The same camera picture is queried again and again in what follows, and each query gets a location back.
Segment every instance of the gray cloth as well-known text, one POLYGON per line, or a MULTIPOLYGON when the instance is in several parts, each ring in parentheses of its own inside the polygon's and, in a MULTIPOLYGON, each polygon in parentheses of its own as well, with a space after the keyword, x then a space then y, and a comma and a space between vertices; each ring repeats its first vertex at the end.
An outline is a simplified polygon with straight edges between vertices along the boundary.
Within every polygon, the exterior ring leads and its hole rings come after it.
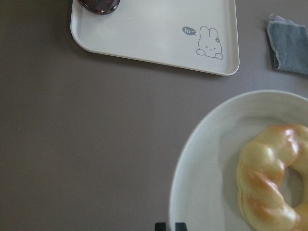
POLYGON ((276 16, 267 33, 273 49, 274 68, 308 75, 308 35, 303 25, 276 16))

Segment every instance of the tray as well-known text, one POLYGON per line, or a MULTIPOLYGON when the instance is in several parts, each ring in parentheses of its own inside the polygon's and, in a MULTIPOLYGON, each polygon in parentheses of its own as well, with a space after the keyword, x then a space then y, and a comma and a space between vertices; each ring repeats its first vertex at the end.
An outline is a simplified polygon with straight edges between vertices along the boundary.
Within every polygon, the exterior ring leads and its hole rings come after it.
POLYGON ((71 32, 94 53, 224 76, 239 67, 235 0, 122 0, 104 16, 73 0, 71 32))

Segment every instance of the plate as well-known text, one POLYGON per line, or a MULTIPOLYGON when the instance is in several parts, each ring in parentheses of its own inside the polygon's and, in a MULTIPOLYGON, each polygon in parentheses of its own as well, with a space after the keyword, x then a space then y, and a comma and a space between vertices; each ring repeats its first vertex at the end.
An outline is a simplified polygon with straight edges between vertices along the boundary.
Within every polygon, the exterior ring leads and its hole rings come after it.
MULTIPOLYGON (((268 125, 307 126, 307 115, 307 99, 272 90, 239 95, 209 113, 180 155, 170 194, 169 229, 185 222, 188 231, 254 230, 237 204, 240 149, 268 125)), ((287 169, 280 191, 291 206, 300 202, 302 184, 295 171, 287 169)))

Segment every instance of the glazed bread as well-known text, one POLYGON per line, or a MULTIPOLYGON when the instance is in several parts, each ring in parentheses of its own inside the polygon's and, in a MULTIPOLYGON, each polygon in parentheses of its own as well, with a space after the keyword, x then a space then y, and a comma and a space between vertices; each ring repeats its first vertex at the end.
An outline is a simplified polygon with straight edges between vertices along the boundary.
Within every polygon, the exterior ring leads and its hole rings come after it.
POLYGON ((260 132, 241 150, 237 184, 240 211, 257 231, 308 231, 308 128, 275 125, 260 132), (295 208, 279 192, 287 167, 303 180, 295 208))

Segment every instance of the rabbit illustration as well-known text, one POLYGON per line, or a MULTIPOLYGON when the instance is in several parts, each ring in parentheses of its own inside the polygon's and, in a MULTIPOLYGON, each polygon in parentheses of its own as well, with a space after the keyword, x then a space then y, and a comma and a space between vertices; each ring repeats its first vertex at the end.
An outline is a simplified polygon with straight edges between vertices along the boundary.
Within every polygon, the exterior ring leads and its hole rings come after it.
POLYGON ((197 54, 205 55, 211 58, 223 59, 222 47, 218 38, 218 32, 215 28, 202 26, 200 28, 199 49, 197 54))

